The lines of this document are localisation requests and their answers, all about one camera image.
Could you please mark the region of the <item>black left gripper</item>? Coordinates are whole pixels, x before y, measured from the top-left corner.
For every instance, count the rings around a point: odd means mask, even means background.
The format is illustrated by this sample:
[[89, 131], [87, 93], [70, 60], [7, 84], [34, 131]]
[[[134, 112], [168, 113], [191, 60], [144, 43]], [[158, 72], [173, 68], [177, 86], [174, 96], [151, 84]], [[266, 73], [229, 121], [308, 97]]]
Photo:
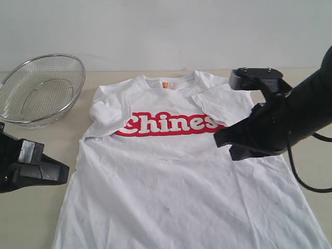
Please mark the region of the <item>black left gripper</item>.
[[69, 167], [44, 155], [44, 144], [17, 139], [4, 128], [1, 123], [1, 193], [67, 183]]

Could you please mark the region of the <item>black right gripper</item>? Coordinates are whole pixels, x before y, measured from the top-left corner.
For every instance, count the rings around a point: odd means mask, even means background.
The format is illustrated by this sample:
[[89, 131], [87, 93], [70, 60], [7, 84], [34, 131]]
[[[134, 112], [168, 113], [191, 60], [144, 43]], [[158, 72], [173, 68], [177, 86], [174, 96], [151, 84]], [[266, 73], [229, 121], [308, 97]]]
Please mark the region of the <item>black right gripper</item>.
[[213, 134], [217, 147], [232, 145], [233, 161], [279, 155], [298, 143], [298, 102], [265, 104], [249, 117]]

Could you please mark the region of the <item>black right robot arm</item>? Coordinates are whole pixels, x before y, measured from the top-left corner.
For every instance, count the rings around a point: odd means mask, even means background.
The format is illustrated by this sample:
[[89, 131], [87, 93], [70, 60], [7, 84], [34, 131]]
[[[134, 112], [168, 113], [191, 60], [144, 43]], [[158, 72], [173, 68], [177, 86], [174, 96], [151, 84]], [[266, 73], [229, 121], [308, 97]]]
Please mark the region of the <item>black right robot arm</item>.
[[217, 147], [231, 146], [234, 161], [280, 155], [288, 145], [331, 124], [330, 49], [321, 67], [296, 87], [278, 70], [244, 67], [232, 70], [229, 85], [232, 90], [259, 90], [266, 100], [245, 119], [214, 133]]

